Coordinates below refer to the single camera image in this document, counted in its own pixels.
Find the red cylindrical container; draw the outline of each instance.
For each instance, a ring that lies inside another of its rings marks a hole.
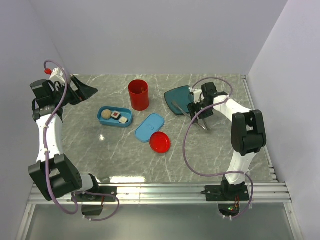
[[[128,86],[131,106],[134,110],[143,111],[149,107],[148,83],[141,79],[133,80]]]

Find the white backdrop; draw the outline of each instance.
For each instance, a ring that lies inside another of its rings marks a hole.
[[[287,2],[30,1],[78,74],[247,74]]]
[[[0,239],[13,240],[32,186],[28,166],[39,151],[29,85],[46,78],[47,58],[61,60],[27,1],[1,1],[0,30]]]
[[[277,176],[306,240],[319,239],[320,1],[289,0],[249,75]]]

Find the teal tray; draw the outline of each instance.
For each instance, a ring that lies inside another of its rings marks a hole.
[[[121,117],[125,117],[128,119],[128,122],[126,123],[120,123],[119,120],[114,120],[112,117],[110,119],[104,119],[101,116],[101,113],[103,110],[109,109],[111,112],[113,111],[117,111],[121,114]],[[109,126],[116,126],[116,127],[128,127],[130,126],[130,124],[132,123],[132,119],[134,118],[134,116],[132,115],[132,112],[130,109],[128,108],[122,108],[122,107],[115,107],[115,106],[103,106],[100,108],[100,110],[98,111],[98,115],[97,118],[99,120],[99,122],[102,125],[109,125]]]

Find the blue container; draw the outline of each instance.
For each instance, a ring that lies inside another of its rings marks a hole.
[[[120,123],[119,120],[114,120],[112,117],[110,119],[104,119],[101,116],[101,113],[103,112],[103,110],[109,109],[111,112],[113,111],[117,111],[121,114],[121,117],[125,117],[128,119],[128,121],[126,123]],[[115,106],[103,106],[102,108],[100,108],[97,118],[99,120],[99,122],[102,125],[110,125],[110,126],[116,126],[116,127],[128,127],[130,126],[130,124],[132,123],[132,119],[134,118],[132,115],[132,112],[130,109],[128,108],[122,108],[122,107],[115,107]]]
[[[165,119],[157,113],[150,114],[135,130],[135,137],[143,143],[149,142],[151,135],[158,132],[165,124]]]

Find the aluminum frame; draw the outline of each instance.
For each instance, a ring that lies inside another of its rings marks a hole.
[[[249,98],[250,106],[255,109],[245,75],[241,76],[246,93]],[[267,147],[264,147],[266,158],[269,163],[269,170],[272,176],[271,182],[254,183],[253,201],[252,203],[283,203],[288,217],[288,221],[295,240],[303,240],[302,231],[300,229],[292,200],[285,183],[280,183],[276,176],[273,164]],[[122,205],[127,204],[223,204],[232,203],[230,201],[212,201],[207,202],[206,197],[200,192],[204,190],[206,185],[220,185],[220,182],[199,182],[199,183],[111,183],[100,184],[101,186],[117,186],[117,197]],[[251,184],[247,183],[250,194]],[[64,205],[74,204],[71,201],[71,195],[67,194],[59,198],[59,202]],[[28,235],[29,227],[34,216],[36,205],[54,204],[52,201],[46,201],[36,185],[32,186],[31,193],[27,202],[27,206],[21,221],[17,240],[25,240]],[[79,204],[100,205],[100,202],[82,202]],[[105,205],[116,204],[114,202],[105,202]]]

